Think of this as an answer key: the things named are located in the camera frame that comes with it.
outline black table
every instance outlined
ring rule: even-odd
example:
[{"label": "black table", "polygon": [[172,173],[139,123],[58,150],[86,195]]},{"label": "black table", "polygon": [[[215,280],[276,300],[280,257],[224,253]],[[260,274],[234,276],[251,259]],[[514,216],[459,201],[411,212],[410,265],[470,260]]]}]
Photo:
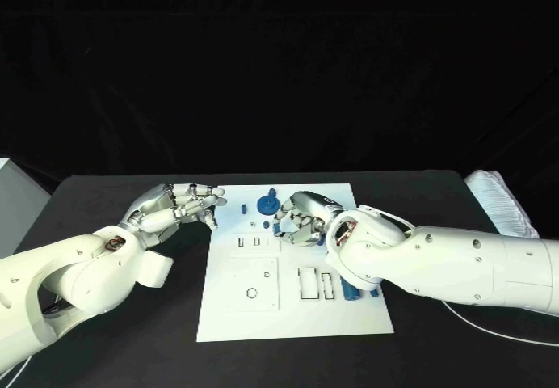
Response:
[{"label": "black table", "polygon": [[[339,174],[76,176],[64,181],[21,251],[114,225],[159,183],[351,183],[357,203],[417,225],[496,228],[453,171]],[[139,285],[123,305],[87,321],[32,359],[17,387],[557,386],[559,350],[466,325],[442,302],[385,282],[395,334],[197,342],[211,231],[184,226],[156,250],[175,259],[162,289]],[[559,319],[457,306],[488,328],[557,340]]]}]

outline blue part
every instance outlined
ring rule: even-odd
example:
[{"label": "blue part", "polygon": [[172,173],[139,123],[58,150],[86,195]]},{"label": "blue part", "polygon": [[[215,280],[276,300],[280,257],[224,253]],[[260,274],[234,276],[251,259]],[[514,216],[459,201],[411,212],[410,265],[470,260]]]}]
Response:
[{"label": "blue part", "polygon": [[341,277],[342,280],[342,290],[344,290],[344,299],[346,301],[357,301],[362,294],[359,293],[359,289]]},{"label": "blue part", "polygon": [[277,213],[280,201],[277,200],[277,191],[273,188],[269,191],[269,195],[259,200],[257,207],[266,216],[273,216]]},{"label": "blue part", "polygon": [[326,234],[323,233],[323,234],[321,235],[321,241],[318,242],[318,245],[319,245],[319,246],[325,244],[325,240],[326,240]]}]

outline circular cutout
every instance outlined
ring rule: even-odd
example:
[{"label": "circular cutout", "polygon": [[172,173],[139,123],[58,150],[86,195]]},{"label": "circular cutout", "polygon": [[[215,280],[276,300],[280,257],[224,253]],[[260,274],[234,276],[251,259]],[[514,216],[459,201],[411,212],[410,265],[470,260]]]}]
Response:
[{"label": "circular cutout", "polygon": [[248,290],[247,290],[247,296],[248,296],[251,299],[254,299],[254,298],[257,297],[257,295],[259,295],[257,289],[248,289]]}]

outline white pegboard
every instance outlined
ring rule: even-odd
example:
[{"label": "white pegboard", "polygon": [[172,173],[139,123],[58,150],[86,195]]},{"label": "white pegboard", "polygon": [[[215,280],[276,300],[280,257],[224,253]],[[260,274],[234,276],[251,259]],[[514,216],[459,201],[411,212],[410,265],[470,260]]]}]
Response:
[{"label": "white pegboard", "polygon": [[[282,203],[295,192],[309,190],[354,209],[357,201],[351,185],[224,188],[228,205],[217,208],[220,229],[210,245],[198,342],[394,333],[382,292],[371,297],[362,291],[362,299],[345,301],[341,276],[325,262],[326,247],[280,244],[272,227],[264,228],[264,222],[272,223],[273,217],[257,209],[259,198],[272,188],[277,190]],[[247,214],[241,212],[244,204]],[[283,222],[283,230],[296,230],[289,219]],[[244,238],[244,247],[240,247],[240,238]],[[319,299],[302,299],[299,268],[316,268]],[[325,284],[323,273],[331,274],[332,289]],[[250,289],[257,290],[256,297],[247,296]],[[326,299],[326,294],[332,293],[335,299]]]}]

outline robotic arm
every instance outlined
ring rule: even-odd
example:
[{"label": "robotic arm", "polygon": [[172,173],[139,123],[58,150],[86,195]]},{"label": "robotic arm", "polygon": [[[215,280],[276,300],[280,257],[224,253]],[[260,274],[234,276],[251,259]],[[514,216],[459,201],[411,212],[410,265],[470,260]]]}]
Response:
[{"label": "robotic arm", "polygon": [[326,234],[326,262],[359,289],[375,290],[387,279],[443,301],[559,314],[558,241],[416,227],[369,206],[345,210],[312,192],[292,196],[277,224],[289,211],[300,230],[289,235],[277,227],[277,237],[312,246],[315,234]]},{"label": "robotic arm", "polygon": [[[161,185],[136,200],[119,226],[0,260],[0,372],[117,307],[138,282],[163,286],[174,260],[149,249],[184,223],[202,221],[217,229],[208,208],[227,204],[224,193],[197,184]],[[41,285],[61,299],[47,311]]]}]

